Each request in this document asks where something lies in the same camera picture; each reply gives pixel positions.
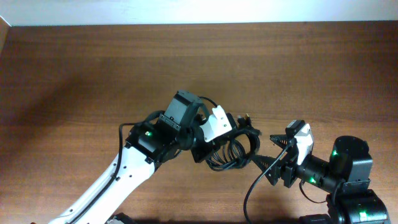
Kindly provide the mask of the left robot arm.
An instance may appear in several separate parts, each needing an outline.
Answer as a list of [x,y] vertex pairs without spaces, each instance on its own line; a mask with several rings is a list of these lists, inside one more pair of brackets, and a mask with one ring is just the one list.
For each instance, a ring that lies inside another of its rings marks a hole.
[[231,114],[220,105],[208,109],[204,101],[203,96],[179,90],[166,110],[132,123],[128,136],[119,137],[118,154],[108,168],[51,222],[131,223],[129,217],[115,211],[162,164],[175,159],[181,151],[191,151],[193,160],[200,163],[236,130]]

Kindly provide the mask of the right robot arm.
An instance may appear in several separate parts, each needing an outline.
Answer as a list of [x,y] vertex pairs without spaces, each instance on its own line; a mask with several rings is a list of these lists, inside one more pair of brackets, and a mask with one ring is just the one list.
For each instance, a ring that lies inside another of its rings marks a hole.
[[369,188],[373,159],[366,141],[354,136],[336,138],[328,161],[312,154],[312,129],[304,120],[293,120],[285,134],[270,136],[282,149],[276,157],[254,155],[262,176],[275,185],[291,187],[299,179],[327,192],[326,214],[306,215],[298,223],[390,223],[383,201]]

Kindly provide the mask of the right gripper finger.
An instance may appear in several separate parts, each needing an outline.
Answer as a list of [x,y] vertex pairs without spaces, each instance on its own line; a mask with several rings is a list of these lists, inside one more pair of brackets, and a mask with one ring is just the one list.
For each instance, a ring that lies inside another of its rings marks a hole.
[[289,137],[286,134],[273,134],[270,135],[270,140],[282,149],[289,149],[294,147],[293,137]]
[[254,181],[254,184],[257,184],[263,177],[265,177],[271,185],[275,186],[280,179],[280,167],[282,165],[281,157],[282,156],[273,158],[270,156],[253,155],[251,160],[261,170],[261,174]]

